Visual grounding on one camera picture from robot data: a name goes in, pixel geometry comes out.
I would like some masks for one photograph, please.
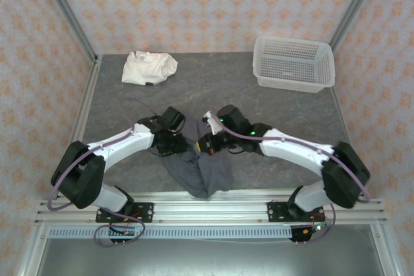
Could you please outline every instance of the gray cloth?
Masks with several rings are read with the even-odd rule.
[[[234,178],[227,152],[222,151],[212,156],[198,152],[195,143],[210,130],[192,116],[185,117],[186,123],[181,134],[188,142],[188,149],[185,153],[164,158],[168,172],[185,190],[198,198],[209,198],[216,191],[230,190]]]

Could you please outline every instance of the black mounting plate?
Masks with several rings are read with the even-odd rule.
[[[312,222],[313,215],[316,213],[324,214],[323,208],[315,208],[309,213],[304,213],[300,219],[293,219],[287,207],[287,202],[269,202],[267,203],[267,215],[269,222]],[[325,217],[316,215],[315,222],[323,222]]]
[[[137,214],[137,216],[133,216],[144,223],[152,223],[153,215],[154,215],[154,203],[133,203],[133,215]],[[128,223],[133,221],[124,221],[124,218],[120,218],[114,216],[111,213],[107,213],[102,209],[98,209],[96,212],[96,219],[97,223]]]

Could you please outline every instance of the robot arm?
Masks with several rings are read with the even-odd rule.
[[[211,112],[204,115],[203,121],[212,132],[197,142],[200,151],[212,155],[239,146],[246,152],[288,160],[322,177],[313,185],[298,187],[290,197],[287,211],[296,220],[306,218],[313,209],[326,204],[335,203],[344,208],[354,206],[361,192],[360,186],[332,158],[344,163],[362,185],[369,179],[369,171],[348,143],[322,145],[291,137],[262,123],[250,124],[232,105],[222,108],[217,116],[218,119],[214,118]],[[223,126],[232,134],[224,131]]]
[[[104,184],[104,173],[127,156],[150,147],[156,147],[162,155],[184,152],[186,141],[176,132],[183,121],[184,116],[169,107],[162,116],[141,119],[133,128],[108,139],[88,145],[73,142],[63,155],[51,183],[55,185],[70,165],[79,162],[63,180],[59,191],[79,209],[94,205],[131,215],[133,199],[120,188]],[[90,155],[78,161],[87,152]]]

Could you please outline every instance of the orange patterned wall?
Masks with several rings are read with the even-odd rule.
[[[336,92],[414,271],[414,0],[367,0],[339,47]]]
[[[0,2],[0,275],[15,275],[91,64],[54,0]]]
[[[99,54],[253,51],[259,35],[329,42],[351,0],[69,0]]]

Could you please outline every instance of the plastic basket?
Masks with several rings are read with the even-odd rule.
[[[253,74],[262,87],[317,93],[335,84],[334,56],[324,42],[260,36]]]

